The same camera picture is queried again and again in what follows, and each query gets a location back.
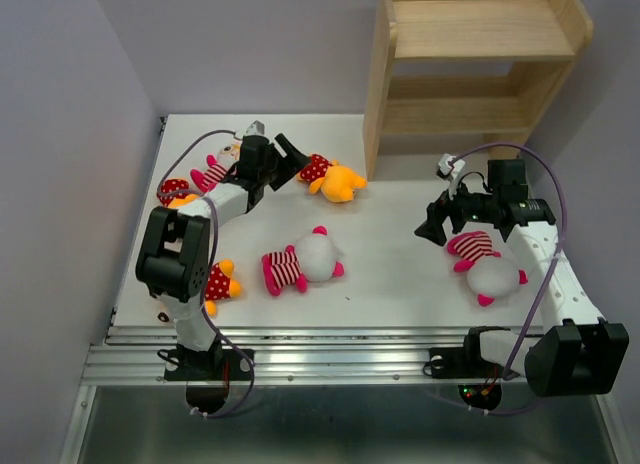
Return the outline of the orange bear polka dot toy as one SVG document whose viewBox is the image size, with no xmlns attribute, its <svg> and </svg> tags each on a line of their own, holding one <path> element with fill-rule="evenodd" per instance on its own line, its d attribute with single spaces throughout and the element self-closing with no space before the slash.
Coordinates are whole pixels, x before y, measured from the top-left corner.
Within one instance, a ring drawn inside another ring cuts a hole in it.
<svg viewBox="0 0 640 464">
<path fill-rule="evenodd" d="M 357 190 L 367 187 L 364 177 L 320 154 L 310 155 L 310 163 L 297 173 L 297 179 L 308 184 L 311 194 L 321 193 L 332 203 L 351 202 Z"/>
</svg>

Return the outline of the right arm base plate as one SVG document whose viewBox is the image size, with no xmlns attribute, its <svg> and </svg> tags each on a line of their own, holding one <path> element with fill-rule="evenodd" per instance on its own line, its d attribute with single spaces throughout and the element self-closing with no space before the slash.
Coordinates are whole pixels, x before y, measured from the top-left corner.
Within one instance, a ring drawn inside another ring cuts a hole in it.
<svg viewBox="0 0 640 464">
<path fill-rule="evenodd" d="M 429 350 L 423 373 L 434 379 L 472 379 L 500 377 L 503 367 L 483 359 L 478 351 L 463 347 L 439 347 Z"/>
</svg>

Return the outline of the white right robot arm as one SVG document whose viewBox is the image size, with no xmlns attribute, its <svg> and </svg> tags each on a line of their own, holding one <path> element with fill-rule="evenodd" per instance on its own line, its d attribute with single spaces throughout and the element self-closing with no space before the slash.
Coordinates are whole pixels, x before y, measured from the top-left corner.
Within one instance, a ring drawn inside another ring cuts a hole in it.
<svg viewBox="0 0 640 464">
<path fill-rule="evenodd" d="M 426 209 L 416 236 L 443 247 L 477 304 L 489 308 L 518 291 L 535 296 L 520 330 L 469 329 L 461 346 L 432 349 L 426 373 L 439 379 L 523 377 L 537 397 L 609 393 L 629 345 L 585 294 L 564 251 L 566 222 L 529 195 L 521 159 L 491 160 L 484 190 L 466 186 L 465 163 L 444 155 L 447 189 Z"/>
</svg>

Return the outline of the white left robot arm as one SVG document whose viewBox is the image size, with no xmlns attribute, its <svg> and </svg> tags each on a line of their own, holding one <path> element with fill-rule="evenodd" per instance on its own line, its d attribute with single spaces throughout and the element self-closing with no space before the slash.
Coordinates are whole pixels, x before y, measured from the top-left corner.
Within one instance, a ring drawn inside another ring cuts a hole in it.
<svg viewBox="0 0 640 464">
<path fill-rule="evenodd" d="M 214 264 L 220 226 L 249 213 L 266 188 L 278 190 L 310 164 L 284 135 L 242 138 L 238 160 L 211 191 L 176 208 L 151 210 L 135 266 L 136 279 L 165 307 L 177 333 L 158 355 L 167 381 L 213 381 L 234 362 L 252 356 L 229 344 L 209 318 L 205 285 Z"/>
</svg>

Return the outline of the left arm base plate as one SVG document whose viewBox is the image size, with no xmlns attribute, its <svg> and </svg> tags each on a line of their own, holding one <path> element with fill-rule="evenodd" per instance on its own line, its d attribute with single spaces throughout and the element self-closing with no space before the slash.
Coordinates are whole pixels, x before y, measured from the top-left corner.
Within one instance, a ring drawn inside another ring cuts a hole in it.
<svg viewBox="0 0 640 464">
<path fill-rule="evenodd" d="M 160 349 L 164 379 L 169 382 L 250 380 L 249 366 L 234 350 L 216 346 L 210 351 L 191 351 L 182 346 Z"/>
</svg>

